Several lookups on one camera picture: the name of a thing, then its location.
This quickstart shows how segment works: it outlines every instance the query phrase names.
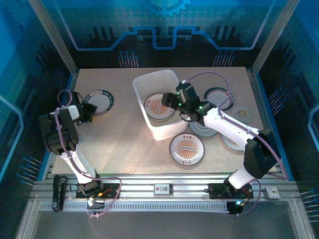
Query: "vertical metal post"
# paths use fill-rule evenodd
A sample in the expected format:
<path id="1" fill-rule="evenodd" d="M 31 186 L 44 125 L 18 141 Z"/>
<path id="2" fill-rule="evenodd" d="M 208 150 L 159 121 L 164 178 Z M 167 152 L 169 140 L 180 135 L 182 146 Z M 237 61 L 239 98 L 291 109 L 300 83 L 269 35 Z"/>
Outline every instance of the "vertical metal post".
<path id="1" fill-rule="evenodd" d="M 46 33 L 49 35 L 52 43 L 55 48 L 59 52 L 62 60 L 64 61 L 66 67 L 69 69 L 71 75 L 76 77 L 78 74 L 78 69 L 67 50 L 58 30 L 56 29 L 49 13 L 45 9 L 41 0 L 28 0 L 30 5 L 32 6 L 35 14 L 39 18 L 41 24 L 43 25 Z"/>
<path id="2" fill-rule="evenodd" d="M 283 10 L 281 11 L 273 29 L 269 33 L 269 36 L 261 49 L 259 55 L 256 58 L 256 61 L 251 68 L 252 75 L 255 77 L 258 72 L 260 71 L 261 67 L 265 63 L 269 53 L 273 49 L 274 45 L 276 44 L 278 38 L 282 34 L 287 22 L 289 21 L 290 17 L 292 16 L 296 6 L 298 5 L 300 0 L 287 0 L 286 5 L 284 6 Z"/>

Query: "speckled work surface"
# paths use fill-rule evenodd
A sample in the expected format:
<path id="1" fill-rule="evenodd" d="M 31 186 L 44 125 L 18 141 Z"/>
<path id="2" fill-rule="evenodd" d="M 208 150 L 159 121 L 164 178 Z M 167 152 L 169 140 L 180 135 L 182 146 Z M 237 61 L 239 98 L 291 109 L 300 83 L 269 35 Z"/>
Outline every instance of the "speckled work surface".
<path id="1" fill-rule="evenodd" d="M 194 166 L 176 163 L 169 153 L 172 138 L 155 141 L 146 125 L 132 85 L 135 77 L 164 68 L 134 69 L 81 69 L 75 91 L 83 97 L 94 90 L 107 90 L 114 96 L 114 106 L 92 123 L 76 126 L 79 147 L 87 161 L 99 173 L 221 173 L 233 172 L 243 164 L 243 152 L 228 149 L 217 134 L 201 137 L 205 144 L 204 158 Z M 225 68 L 170 68 L 179 80 L 204 72 L 215 71 L 229 80 L 234 105 L 246 105 L 253 112 L 248 124 L 263 129 L 246 69 Z M 203 100 L 206 90 L 212 87 L 227 88 L 223 80 L 212 74 L 201 75 L 192 81 Z M 56 158 L 53 174 L 72 173 L 67 164 Z"/>

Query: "plastic container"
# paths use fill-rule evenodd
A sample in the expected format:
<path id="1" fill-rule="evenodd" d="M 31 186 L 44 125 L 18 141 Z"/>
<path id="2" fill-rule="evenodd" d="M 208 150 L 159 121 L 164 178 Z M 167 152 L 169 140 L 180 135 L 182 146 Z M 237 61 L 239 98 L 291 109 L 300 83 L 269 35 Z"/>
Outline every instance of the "plastic container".
<path id="1" fill-rule="evenodd" d="M 171 92 L 176 94 L 179 80 L 172 70 L 155 71 L 136 77 L 133 87 L 144 115 L 145 121 L 155 140 L 160 141 L 171 138 L 185 131 L 188 123 L 183 121 L 179 112 L 166 121 L 154 121 L 149 119 L 144 109 L 145 100 L 152 94 Z"/>

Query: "round plate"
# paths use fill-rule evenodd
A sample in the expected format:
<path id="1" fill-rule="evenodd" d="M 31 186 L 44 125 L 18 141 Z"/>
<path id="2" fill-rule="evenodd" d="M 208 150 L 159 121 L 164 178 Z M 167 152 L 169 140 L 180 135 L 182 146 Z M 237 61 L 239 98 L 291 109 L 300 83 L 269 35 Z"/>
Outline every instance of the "round plate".
<path id="1" fill-rule="evenodd" d="M 172 118 L 175 113 L 174 109 L 161 104 L 162 97 L 163 93 L 156 93 L 149 96 L 144 103 L 146 114 L 152 120 L 165 121 Z"/>
<path id="2" fill-rule="evenodd" d="M 87 97 L 85 97 L 84 102 L 97 106 L 94 115 L 100 116 L 112 108 L 114 104 L 114 97 L 108 91 L 97 90 L 91 92 Z"/>
<path id="3" fill-rule="evenodd" d="M 251 109 L 242 105 L 234 106 L 231 110 L 231 116 L 242 123 L 249 123 L 253 120 L 253 112 Z"/>
<path id="4" fill-rule="evenodd" d="M 169 152 L 177 163 L 191 166 L 204 157 L 205 147 L 195 134 L 181 133 L 170 142 Z"/>
<path id="5" fill-rule="evenodd" d="M 207 90 L 204 99 L 215 104 L 217 107 L 227 98 L 228 90 L 221 87 L 214 87 Z M 230 94 L 230 99 L 221 107 L 222 111 L 228 111 L 234 106 L 234 96 Z"/>
<path id="6" fill-rule="evenodd" d="M 195 134 L 202 137 L 212 137 L 218 133 L 216 130 L 202 126 L 198 122 L 190 122 L 188 125 Z"/>
<path id="7" fill-rule="evenodd" d="M 235 150 L 235 151 L 243 151 L 238 144 L 236 144 L 234 141 L 231 139 L 227 138 L 225 135 L 220 134 L 221 140 L 223 143 L 230 149 Z"/>

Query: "beige tabletop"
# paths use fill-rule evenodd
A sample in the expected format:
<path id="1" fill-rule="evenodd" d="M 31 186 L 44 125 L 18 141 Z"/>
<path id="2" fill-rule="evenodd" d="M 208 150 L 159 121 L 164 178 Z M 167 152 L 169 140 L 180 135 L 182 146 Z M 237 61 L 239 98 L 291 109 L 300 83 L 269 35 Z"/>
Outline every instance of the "beige tabletop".
<path id="1" fill-rule="evenodd" d="M 81 69 L 75 91 L 83 97 L 94 90 L 107 90 L 114 96 L 112 109 L 94 116 L 92 123 L 76 126 L 78 147 L 98 173 L 221 173 L 233 172 L 243 164 L 243 152 L 227 148 L 220 134 L 201 137 L 205 145 L 204 158 L 194 166 L 176 163 L 170 153 L 172 138 L 155 141 L 147 127 L 138 104 L 132 81 L 134 78 L 164 68 Z M 246 105 L 253 112 L 249 126 L 263 129 L 255 98 L 244 67 L 169 68 L 179 80 L 204 72 L 222 74 L 231 87 L 234 105 Z M 201 100 L 212 87 L 227 88 L 216 75 L 205 74 L 191 82 Z M 57 157 L 53 174 L 72 173 L 67 164 Z"/>

